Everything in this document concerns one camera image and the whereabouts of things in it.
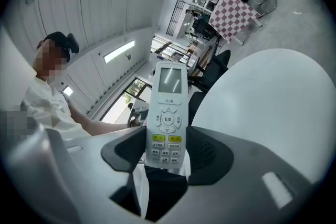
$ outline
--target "ear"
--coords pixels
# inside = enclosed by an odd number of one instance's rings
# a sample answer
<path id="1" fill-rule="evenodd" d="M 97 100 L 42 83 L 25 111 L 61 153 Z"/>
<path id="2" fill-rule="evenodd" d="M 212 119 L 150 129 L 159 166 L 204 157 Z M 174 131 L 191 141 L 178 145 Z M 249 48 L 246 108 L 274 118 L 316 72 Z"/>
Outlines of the ear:
<path id="1" fill-rule="evenodd" d="M 36 47 L 36 50 L 38 50 L 38 48 L 41 47 L 42 43 L 43 43 L 43 40 L 41 40 L 41 41 L 38 43 L 38 45 L 37 45 L 37 47 Z"/>

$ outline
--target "floor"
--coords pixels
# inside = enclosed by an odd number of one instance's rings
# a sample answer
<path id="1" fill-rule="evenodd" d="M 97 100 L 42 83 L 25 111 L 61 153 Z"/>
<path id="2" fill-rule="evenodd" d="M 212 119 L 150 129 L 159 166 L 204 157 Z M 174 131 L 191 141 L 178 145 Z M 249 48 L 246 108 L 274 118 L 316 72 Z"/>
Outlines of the floor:
<path id="1" fill-rule="evenodd" d="M 254 22 L 237 37 L 244 42 L 230 44 L 221 39 L 217 54 L 231 50 L 230 68 L 245 57 L 270 48 L 288 48 L 314 59 L 336 85 L 336 31 L 323 0 L 277 0 L 278 7 Z"/>

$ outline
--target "round white table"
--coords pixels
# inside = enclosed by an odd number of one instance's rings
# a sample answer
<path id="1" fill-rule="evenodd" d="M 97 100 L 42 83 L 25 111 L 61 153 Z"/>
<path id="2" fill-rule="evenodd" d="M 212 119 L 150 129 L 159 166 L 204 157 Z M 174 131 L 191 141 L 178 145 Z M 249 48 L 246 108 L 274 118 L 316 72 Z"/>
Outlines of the round white table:
<path id="1" fill-rule="evenodd" d="M 213 85 L 192 125 L 259 143 L 314 183 L 335 154 L 336 88 L 304 54 L 260 51 Z"/>

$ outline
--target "lcd display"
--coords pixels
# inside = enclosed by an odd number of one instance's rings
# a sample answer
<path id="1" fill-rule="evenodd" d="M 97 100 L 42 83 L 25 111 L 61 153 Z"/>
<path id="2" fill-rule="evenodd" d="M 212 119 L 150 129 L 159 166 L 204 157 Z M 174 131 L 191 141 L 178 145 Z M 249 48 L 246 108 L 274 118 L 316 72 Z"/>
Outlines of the lcd display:
<path id="1" fill-rule="evenodd" d="M 161 68 L 159 92 L 182 93 L 181 69 Z"/>

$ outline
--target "remote control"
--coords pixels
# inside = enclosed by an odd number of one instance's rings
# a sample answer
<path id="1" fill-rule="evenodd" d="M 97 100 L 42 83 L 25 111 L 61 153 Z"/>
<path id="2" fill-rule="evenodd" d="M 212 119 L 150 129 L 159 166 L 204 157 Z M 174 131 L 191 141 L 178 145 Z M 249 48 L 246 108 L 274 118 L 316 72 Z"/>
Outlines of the remote control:
<path id="1" fill-rule="evenodd" d="M 185 64 L 159 62 L 147 119 L 146 162 L 155 168 L 181 168 L 188 126 Z"/>

